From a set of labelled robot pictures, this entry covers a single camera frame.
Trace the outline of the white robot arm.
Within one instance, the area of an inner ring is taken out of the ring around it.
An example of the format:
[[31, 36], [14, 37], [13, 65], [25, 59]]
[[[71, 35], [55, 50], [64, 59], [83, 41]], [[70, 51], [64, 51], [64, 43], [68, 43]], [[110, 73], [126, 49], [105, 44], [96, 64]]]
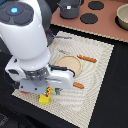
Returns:
[[45, 31], [52, 13], [45, 0], [8, 1], [0, 6], [0, 36], [12, 55], [5, 71], [19, 90], [43, 94], [47, 87], [71, 89], [75, 73], [49, 64]]

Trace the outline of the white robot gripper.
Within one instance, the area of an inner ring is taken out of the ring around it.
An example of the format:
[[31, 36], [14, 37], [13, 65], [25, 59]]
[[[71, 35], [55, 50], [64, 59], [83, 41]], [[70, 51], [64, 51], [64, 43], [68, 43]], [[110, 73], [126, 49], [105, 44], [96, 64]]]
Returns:
[[47, 64], [35, 71], [25, 71], [19, 67], [18, 60], [10, 59], [5, 71], [16, 82], [15, 87], [20, 91], [43, 94], [47, 87], [71, 89], [75, 72], [67, 67]]

